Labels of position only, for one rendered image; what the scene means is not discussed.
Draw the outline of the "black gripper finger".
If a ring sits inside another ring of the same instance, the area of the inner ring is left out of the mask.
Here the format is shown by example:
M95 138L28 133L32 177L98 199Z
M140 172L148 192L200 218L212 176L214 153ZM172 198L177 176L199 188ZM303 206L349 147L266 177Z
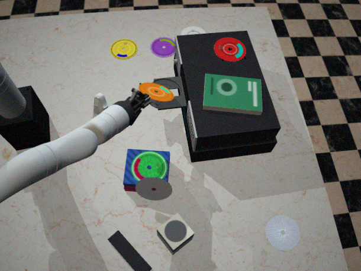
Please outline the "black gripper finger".
M134 110L137 110L137 108L141 107L141 105L142 105L144 102L146 102L146 101L148 101L148 100L150 99L150 95L148 95L148 94L146 94L146 93L143 94L142 92L136 90L135 88L132 88L131 91L132 91L133 93L132 93L129 101L131 101L133 98L136 99L136 100L138 100L138 104L135 105L135 106L133 106L133 109L134 109Z
M150 99L149 99L150 100ZM148 101L146 101L146 102L144 102L142 105L141 105L141 107L139 107L139 108L137 108L137 110L136 111L134 111L135 112L135 120L137 119L137 117L140 115L140 113L141 113L141 109L142 109L142 107L144 107L144 104L146 104L147 102L149 102L149 100ZM135 121L134 120L134 121Z

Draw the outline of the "white cd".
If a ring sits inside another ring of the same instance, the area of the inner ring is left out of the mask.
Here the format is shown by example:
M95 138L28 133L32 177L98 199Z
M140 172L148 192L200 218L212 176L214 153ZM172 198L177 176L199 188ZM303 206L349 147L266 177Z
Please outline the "white cd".
M184 30L182 30L181 32L181 36L182 35L190 35L190 34L205 34L206 32L199 28L199 27L186 27Z

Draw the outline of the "red disc with centre hole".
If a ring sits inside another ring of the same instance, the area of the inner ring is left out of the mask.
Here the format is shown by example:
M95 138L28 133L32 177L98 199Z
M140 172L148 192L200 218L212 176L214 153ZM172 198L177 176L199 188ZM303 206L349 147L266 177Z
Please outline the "red disc with centre hole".
M232 50L228 50L232 48ZM236 38L225 37L219 39L214 44L214 51L216 55L228 62L236 62L241 60L246 55L245 45Z

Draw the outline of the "black rectangular bar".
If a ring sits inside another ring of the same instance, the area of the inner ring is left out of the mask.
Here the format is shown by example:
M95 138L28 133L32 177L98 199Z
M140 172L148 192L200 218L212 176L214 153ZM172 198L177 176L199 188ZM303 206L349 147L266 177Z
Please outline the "black rectangular bar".
M140 256L127 239L117 231L108 241L115 247L134 271L150 271L150 265Z

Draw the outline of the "silver cd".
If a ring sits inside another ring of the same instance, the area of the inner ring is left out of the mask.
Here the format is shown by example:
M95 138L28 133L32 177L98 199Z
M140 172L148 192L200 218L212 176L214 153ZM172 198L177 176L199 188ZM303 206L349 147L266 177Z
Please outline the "silver cd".
M281 231L285 234L282 235ZM276 249L287 251L293 249L299 242L300 230L297 223L285 215L271 218L266 225L266 238Z

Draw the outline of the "grey disc with centre hole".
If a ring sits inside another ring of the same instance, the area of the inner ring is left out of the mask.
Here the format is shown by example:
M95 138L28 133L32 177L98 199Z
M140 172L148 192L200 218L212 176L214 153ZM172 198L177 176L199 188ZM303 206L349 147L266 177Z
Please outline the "grey disc with centre hole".
M153 191L152 188L156 188L156 190ZM137 182L136 192L145 199L159 201L171 195L172 187L170 183L164 179L149 177Z

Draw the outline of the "orange cd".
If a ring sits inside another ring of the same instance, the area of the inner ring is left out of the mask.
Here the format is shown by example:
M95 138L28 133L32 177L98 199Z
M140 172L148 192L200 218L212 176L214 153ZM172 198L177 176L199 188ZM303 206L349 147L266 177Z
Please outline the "orange cd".
M150 99L155 101L168 102L174 98L173 93L168 88L156 83L142 83L138 89L143 94L146 93L150 95ZM158 91L158 93L155 91Z

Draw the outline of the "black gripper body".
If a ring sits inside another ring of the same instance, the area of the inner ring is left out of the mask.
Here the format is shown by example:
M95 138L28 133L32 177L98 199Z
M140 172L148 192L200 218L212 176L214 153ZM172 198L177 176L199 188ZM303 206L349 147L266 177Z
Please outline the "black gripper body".
M135 120L135 112L134 112L135 110L133 109L133 106L138 104L138 100L133 98L131 101L129 101L129 99L130 99L130 96L125 101L118 101L118 102L114 103L113 105L119 105L126 110L128 116L129 116L129 119L130 119L129 125L131 125Z

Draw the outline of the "yellow cd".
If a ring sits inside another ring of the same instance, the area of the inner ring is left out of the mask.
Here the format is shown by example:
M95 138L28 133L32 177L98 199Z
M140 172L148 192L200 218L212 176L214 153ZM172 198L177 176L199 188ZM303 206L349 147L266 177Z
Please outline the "yellow cd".
M123 50L125 48L125 50ZM138 47L135 42L129 39L117 40L111 45L111 54L121 60L129 59L137 53Z

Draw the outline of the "purple cd with green arc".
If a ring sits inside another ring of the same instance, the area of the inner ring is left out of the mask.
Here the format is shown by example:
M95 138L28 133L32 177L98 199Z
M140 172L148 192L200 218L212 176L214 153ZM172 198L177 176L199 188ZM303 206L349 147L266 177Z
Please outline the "purple cd with green arc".
M165 48L162 48L165 46ZM170 57L174 55L175 41L168 37L159 37L152 41L151 52L158 57Z

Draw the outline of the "green cd with red label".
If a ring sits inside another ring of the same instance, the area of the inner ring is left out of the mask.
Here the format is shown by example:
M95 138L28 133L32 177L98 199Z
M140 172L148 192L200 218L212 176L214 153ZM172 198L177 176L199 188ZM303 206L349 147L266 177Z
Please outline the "green cd with red label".
M152 168L149 170L147 169L148 166ZM167 173L167 162L161 154L145 151L134 158L131 164L131 172L137 181L149 177L163 179Z

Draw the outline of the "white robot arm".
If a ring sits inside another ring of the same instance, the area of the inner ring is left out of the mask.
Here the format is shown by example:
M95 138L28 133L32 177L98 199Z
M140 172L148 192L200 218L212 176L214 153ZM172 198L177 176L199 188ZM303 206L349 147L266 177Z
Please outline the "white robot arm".
M0 62L0 115L15 118L25 107L25 98ZM108 107L102 93L95 95L93 119L57 140L22 152L0 168L0 203L62 168L92 156L98 145L122 132L129 122L123 107Z

